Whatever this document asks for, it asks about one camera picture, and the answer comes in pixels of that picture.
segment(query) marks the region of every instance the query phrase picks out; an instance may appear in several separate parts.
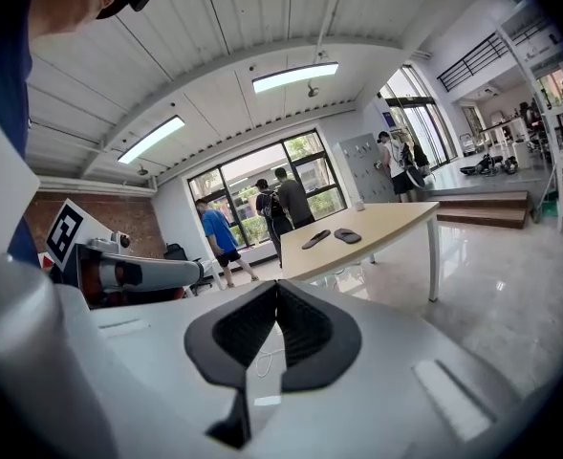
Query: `wooden step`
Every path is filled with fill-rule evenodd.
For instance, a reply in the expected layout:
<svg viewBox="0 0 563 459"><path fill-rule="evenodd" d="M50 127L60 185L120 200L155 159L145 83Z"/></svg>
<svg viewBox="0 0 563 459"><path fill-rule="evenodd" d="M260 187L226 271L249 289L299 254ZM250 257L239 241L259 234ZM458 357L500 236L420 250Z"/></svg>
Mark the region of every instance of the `wooden step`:
<svg viewBox="0 0 563 459"><path fill-rule="evenodd" d="M470 225L523 228L528 211L526 208L439 208L439 221L468 223Z"/></svg>
<svg viewBox="0 0 563 459"><path fill-rule="evenodd" d="M490 192L484 194L433 195L427 199L441 208L527 208L528 192Z"/></svg>

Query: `reflective floor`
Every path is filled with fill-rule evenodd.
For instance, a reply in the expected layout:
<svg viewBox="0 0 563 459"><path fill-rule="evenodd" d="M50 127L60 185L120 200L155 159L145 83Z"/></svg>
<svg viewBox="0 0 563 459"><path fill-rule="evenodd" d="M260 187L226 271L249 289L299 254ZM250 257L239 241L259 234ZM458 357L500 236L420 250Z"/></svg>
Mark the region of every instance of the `reflective floor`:
<svg viewBox="0 0 563 459"><path fill-rule="evenodd" d="M563 362L563 232L555 225L554 218L524 229L440 223L442 274L436 303L427 300L425 227L377 253L377 264L364 261L326 283L348 296L425 318L491 363L526 396ZM277 261L255 271L262 279L282 276ZM234 278L237 285L249 281L245 273ZM266 370L268 362L263 364Z"/></svg>
<svg viewBox="0 0 563 459"><path fill-rule="evenodd" d="M551 166L545 165L537 154L530 156L530 167L519 168L516 173L508 175L500 171L493 177L485 175L465 175L460 171L462 166L474 166L483 159L484 153L477 153L469 157L459 158L450 164L441 166L434 171L434 182L426 184L427 190L451 190L457 188L483 187L495 190L502 185L519 185L520 189L528 188L525 184L545 183L551 175ZM489 154L501 155L508 158L514 155L512 146L493 146Z"/></svg>

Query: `cable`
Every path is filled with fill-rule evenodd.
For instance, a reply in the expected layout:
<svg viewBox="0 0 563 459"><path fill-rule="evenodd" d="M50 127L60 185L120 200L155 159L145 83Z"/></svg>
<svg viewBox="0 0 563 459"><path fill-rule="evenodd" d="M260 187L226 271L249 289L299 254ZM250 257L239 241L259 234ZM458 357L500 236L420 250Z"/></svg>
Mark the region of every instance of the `cable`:
<svg viewBox="0 0 563 459"><path fill-rule="evenodd" d="M258 358L255 360L255 373L258 375L258 378L266 378L266 376L269 374L269 371L271 370L272 355L278 354L279 352L285 352L285 348L280 348L279 350L273 350L272 352L265 352L264 350L260 350L260 353L263 355L258 356ZM264 374L260 374L260 371L258 370L260 365L260 359L264 357L270 357L271 359L269 360L269 366L266 368L266 372Z"/></svg>

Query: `polished tile floor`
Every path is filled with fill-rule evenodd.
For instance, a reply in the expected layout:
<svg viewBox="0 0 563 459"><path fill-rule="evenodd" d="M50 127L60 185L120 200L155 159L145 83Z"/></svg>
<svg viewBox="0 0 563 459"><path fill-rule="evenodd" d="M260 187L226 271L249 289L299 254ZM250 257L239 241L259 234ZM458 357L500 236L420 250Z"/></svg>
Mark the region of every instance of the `polished tile floor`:
<svg viewBox="0 0 563 459"><path fill-rule="evenodd" d="M378 252L375 265L364 261L328 277L326 284L425 318L527 396L552 379L563 362L563 232L555 222L545 218L524 229L440 223L436 303L427 300L425 227ZM282 277L277 261L255 271L262 279ZM239 285L249 277L237 273L234 280ZM265 347L274 350L275 344Z"/></svg>

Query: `white shelving unit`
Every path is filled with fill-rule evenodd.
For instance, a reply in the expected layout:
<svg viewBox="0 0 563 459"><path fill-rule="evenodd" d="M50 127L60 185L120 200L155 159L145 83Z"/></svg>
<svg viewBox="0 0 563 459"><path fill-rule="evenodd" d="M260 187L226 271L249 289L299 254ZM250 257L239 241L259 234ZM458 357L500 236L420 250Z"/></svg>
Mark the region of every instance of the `white shelving unit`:
<svg viewBox="0 0 563 459"><path fill-rule="evenodd" d="M525 0L505 18L496 22L500 37L509 47L530 84L549 136L553 168L558 191L558 228L563 227L563 155L555 126L563 114L561 105L547 107L538 79L556 70L563 70L563 38L548 16L533 0Z"/></svg>

